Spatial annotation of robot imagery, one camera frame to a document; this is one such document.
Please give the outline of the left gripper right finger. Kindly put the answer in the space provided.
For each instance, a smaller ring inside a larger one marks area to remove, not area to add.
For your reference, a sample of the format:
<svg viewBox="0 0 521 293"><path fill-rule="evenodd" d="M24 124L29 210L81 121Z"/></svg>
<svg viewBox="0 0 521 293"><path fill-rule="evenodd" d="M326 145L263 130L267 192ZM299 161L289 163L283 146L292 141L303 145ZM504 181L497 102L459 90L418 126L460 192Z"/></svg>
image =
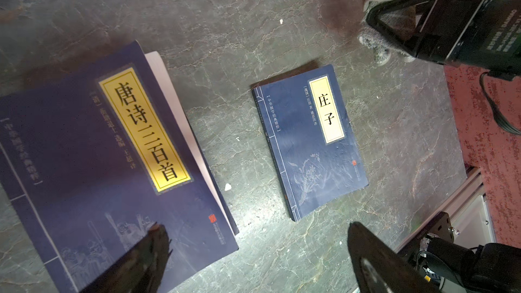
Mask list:
<svg viewBox="0 0 521 293"><path fill-rule="evenodd" d="M438 292L360 222L350 223L347 247L361 292Z"/></svg>

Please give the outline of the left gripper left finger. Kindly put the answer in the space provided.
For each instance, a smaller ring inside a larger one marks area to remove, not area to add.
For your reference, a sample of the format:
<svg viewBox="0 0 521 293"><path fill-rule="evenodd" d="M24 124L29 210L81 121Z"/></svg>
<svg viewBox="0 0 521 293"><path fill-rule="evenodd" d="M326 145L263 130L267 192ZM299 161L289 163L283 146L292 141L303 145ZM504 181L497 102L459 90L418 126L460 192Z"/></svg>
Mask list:
<svg viewBox="0 0 521 293"><path fill-rule="evenodd" d="M154 224L135 246L83 292L157 292L171 255L164 225Z"/></svg>

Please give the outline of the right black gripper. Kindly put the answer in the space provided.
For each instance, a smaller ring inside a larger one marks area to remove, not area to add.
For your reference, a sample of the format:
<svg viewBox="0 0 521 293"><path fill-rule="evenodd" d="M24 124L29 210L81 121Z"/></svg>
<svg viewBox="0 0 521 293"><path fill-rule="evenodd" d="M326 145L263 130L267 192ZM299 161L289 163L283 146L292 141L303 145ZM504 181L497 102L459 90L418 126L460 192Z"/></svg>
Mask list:
<svg viewBox="0 0 521 293"><path fill-rule="evenodd" d="M392 0L376 5L366 17L366 47L375 59L426 60L442 64L471 64L471 44L478 20L492 0ZM419 18L377 18L415 6Z"/></svg>

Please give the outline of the purple book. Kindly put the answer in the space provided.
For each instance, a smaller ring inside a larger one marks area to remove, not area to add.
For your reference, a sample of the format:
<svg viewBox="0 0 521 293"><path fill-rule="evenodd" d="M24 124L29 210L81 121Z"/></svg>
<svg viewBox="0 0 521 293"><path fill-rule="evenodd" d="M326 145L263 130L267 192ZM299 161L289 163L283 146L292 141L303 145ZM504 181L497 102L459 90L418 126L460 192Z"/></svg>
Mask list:
<svg viewBox="0 0 521 293"><path fill-rule="evenodd" d="M223 197L221 190L218 187L215 177L212 174L212 171L207 163L206 158L204 157L201 146L197 138L195 137L192 128L190 128L190 132L191 136L193 137L193 141L195 142L194 144L190 144L195 161L202 173L203 178L207 183L207 186L209 187L210 191L214 195L214 198L218 202L218 205L222 213L225 215L225 218L229 224L231 231L233 232L234 236L237 236L240 233L240 230L235 222L235 219L233 218L231 211L229 210L229 206L227 205L227 202L225 201L225 198Z"/></svg>
<svg viewBox="0 0 521 293"><path fill-rule="evenodd" d="M156 223L169 292L238 250L157 52L137 42L1 98L1 184L60 292L91 284Z"/></svg>

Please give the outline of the blue book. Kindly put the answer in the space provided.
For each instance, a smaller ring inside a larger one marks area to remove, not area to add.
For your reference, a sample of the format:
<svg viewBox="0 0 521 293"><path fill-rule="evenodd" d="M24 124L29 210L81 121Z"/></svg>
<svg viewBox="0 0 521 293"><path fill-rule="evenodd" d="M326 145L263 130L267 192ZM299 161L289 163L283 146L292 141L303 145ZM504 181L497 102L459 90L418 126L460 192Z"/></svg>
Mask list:
<svg viewBox="0 0 521 293"><path fill-rule="evenodd" d="M294 222L368 186L332 65L252 85Z"/></svg>

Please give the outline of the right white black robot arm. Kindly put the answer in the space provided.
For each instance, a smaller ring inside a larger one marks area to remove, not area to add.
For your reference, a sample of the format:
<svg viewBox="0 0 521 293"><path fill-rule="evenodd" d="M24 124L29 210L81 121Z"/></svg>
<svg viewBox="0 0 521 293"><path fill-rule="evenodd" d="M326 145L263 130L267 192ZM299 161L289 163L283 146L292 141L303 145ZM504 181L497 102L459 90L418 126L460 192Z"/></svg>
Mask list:
<svg viewBox="0 0 521 293"><path fill-rule="evenodd" d="M383 17L406 8L415 8L418 25L401 37ZM371 9L366 20L419 60L478 66L506 80L520 75L520 0L393 0Z"/></svg>

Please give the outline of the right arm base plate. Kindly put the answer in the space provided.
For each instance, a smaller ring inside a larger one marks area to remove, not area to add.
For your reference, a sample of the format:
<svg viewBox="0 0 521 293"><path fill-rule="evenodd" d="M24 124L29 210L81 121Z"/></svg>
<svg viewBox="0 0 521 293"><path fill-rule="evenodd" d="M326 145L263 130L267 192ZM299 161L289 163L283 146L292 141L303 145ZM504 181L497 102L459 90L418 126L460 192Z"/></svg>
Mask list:
<svg viewBox="0 0 521 293"><path fill-rule="evenodd" d="M425 225L420 226L397 249L397 255L414 267L417 264L417 254L420 251L421 241L424 238L430 239L432 237L439 237L451 243L454 242L453 228L448 213L439 212Z"/></svg>

